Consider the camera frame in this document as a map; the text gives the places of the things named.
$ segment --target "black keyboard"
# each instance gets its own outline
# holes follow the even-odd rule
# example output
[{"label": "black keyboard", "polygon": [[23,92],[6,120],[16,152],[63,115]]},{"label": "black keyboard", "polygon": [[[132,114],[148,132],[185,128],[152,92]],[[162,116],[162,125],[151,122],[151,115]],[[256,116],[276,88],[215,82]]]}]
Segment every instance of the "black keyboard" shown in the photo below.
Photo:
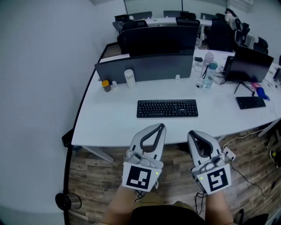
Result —
[{"label": "black keyboard", "polygon": [[137,101],[137,118],[144,117],[198,117],[195,100]]},{"label": "black keyboard", "polygon": [[240,109],[266,107],[262,97],[236,97]]}]

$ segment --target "office chair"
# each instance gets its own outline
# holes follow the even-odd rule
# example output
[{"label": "office chair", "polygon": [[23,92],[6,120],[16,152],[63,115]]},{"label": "office chair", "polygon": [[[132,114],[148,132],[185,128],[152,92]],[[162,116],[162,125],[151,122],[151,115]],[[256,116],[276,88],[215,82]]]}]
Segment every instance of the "office chair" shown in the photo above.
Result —
[{"label": "office chair", "polygon": [[180,17],[181,11],[167,10],[163,11],[164,17]]},{"label": "office chair", "polygon": [[132,16],[134,20],[140,20],[140,19],[147,19],[152,17],[152,12],[138,12],[138,13],[132,13],[129,14],[129,17]]},{"label": "office chair", "polygon": [[268,146],[268,143],[270,141],[270,138],[272,135],[275,137],[275,142],[273,145],[276,145],[278,143],[278,137],[277,132],[279,132],[279,136],[281,135],[281,121],[279,121],[277,124],[275,124],[268,132],[267,132],[267,141],[264,143],[265,146]]},{"label": "office chair", "polygon": [[123,27],[122,27],[122,32],[121,34],[117,37],[117,42],[121,48],[121,53],[122,54],[128,54],[129,49],[127,47],[126,39],[123,34],[124,30],[130,30],[130,29],[137,29],[137,28],[142,28],[142,27],[148,27],[148,24],[146,21],[141,20],[141,21],[133,21],[130,20],[129,22],[126,22]]},{"label": "office chair", "polygon": [[225,15],[224,14],[217,13],[216,17],[218,18],[218,20],[225,21]]},{"label": "office chair", "polygon": [[122,32],[124,30],[130,30],[130,29],[137,29],[137,28],[142,28],[142,27],[148,27],[148,24],[146,23],[145,20],[139,20],[139,21],[129,21],[126,22],[123,27],[122,27]]},{"label": "office chair", "polygon": [[178,26],[195,26],[198,28],[200,26],[199,20],[189,20],[182,17],[176,17],[176,21]]},{"label": "office chair", "polygon": [[213,19],[211,31],[208,34],[210,50],[233,52],[234,39],[231,27],[219,19]]},{"label": "office chair", "polygon": [[243,223],[244,209],[241,209],[238,214],[241,214],[238,225],[253,225],[253,224],[265,225],[265,223],[267,222],[267,219],[268,219],[268,214],[262,214],[262,215],[255,216],[251,219],[248,219],[245,223]]},{"label": "office chair", "polygon": [[128,21],[128,19],[130,19],[130,18],[127,14],[115,16],[116,22],[126,22],[126,21]]},{"label": "office chair", "polygon": [[196,20],[195,13],[191,13],[191,12],[187,12],[187,11],[180,12],[180,17],[190,19],[190,20]]},{"label": "office chair", "polygon": [[258,43],[254,43],[254,50],[268,54],[268,44],[267,42],[259,37]]},{"label": "office chair", "polygon": [[245,41],[248,33],[250,32],[249,24],[243,23],[241,24],[242,30],[236,30],[235,31],[235,42],[237,45],[245,46]]}]

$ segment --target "trash can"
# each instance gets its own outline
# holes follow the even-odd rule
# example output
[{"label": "trash can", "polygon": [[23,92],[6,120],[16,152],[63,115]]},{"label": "trash can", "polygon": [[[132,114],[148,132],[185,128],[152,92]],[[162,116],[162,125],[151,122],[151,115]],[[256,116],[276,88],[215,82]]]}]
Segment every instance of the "trash can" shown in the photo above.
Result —
[{"label": "trash can", "polygon": [[82,201],[76,194],[58,193],[55,199],[61,210],[79,209],[82,206]]}]

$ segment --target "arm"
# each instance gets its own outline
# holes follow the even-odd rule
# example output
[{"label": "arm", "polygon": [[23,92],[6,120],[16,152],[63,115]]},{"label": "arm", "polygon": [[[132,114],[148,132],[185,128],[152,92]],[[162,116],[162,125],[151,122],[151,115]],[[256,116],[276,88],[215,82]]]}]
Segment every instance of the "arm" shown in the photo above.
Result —
[{"label": "arm", "polygon": [[227,205],[223,191],[206,197],[205,221],[210,225],[233,224],[233,216]]},{"label": "arm", "polygon": [[115,196],[108,206],[101,223],[107,225],[126,225],[134,210],[136,193],[133,189],[119,186]]}]

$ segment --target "orange bottle cap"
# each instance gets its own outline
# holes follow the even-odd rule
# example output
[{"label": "orange bottle cap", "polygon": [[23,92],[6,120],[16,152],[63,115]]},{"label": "orange bottle cap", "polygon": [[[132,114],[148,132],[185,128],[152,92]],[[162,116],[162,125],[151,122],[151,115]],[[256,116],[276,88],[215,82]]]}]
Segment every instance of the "orange bottle cap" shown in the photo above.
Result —
[{"label": "orange bottle cap", "polygon": [[106,86],[109,85],[109,81],[108,80],[104,80],[101,84],[102,84],[103,87],[106,87]]}]

